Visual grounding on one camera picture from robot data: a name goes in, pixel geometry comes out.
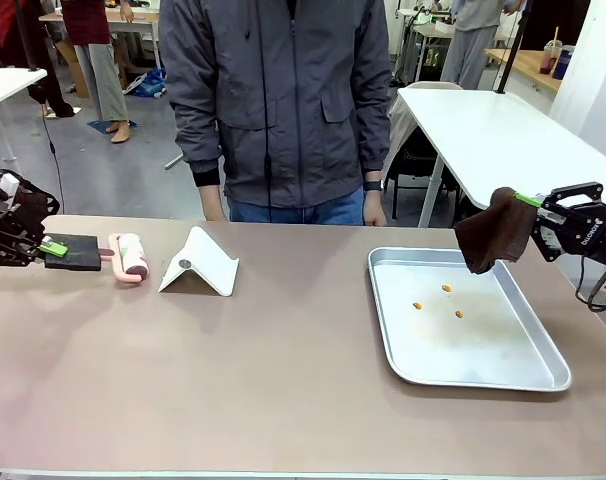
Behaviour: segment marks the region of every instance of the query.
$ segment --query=chair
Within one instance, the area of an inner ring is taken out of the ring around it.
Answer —
[[[417,82],[408,88],[438,88],[447,90],[461,90],[461,87],[448,82]],[[394,181],[394,200],[392,218],[397,218],[397,204],[399,189],[417,189],[421,187],[399,186],[399,176],[429,177],[436,164],[437,152],[418,127],[410,110],[403,99],[397,97],[389,113],[391,122],[390,153],[384,162],[383,177],[387,190],[390,180]],[[456,192],[455,219],[461,203],[461,187],[447,167],[443,171],[443,189],[446,192]]]

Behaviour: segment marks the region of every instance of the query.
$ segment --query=jacket zipper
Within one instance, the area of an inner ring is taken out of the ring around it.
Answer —
[[[298,13],[299,2],[296,4],[296,11]],[[299,105],[299,75],[298,75],[298,62],[296,59],[296,23],[292,19],[290,28],[290,34],[292,36],[292,53],[294,58],[294,95],[296,99],[296,132],[297,132],[297,144],[299,148],[299,192],[301,194],[301,206],[305,206],[305,196],[303,195],[303,161],[301,152],[301,109]]]

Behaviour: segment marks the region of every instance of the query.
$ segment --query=baking tray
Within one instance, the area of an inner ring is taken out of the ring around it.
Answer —
[[[459,250],[377,248],[368,264],[385,353],[404,380],[534,392],[570,388],[567,363],[503,262],[472,275]]]

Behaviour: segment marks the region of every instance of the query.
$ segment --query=gray jacket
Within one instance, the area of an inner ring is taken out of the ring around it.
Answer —
[[[381,169],[391,76],[383,0],[299,0],[295,21],[286,0],[163,0],[159,37],[177,143],[195,172],[224,156],[231,198],[267,206],[270,176],[272,206],[314,206]]]

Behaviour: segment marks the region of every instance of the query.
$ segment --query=gray pants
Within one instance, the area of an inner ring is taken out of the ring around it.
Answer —
[[[112,122],[129,120],[112,45],[75,45],[74,50],[97,118]]]
[[[494,44],[498,27],[456,30],[447,52],[442,82],[458,83],[465,90],[476,90],[487,64],[485,49]]]

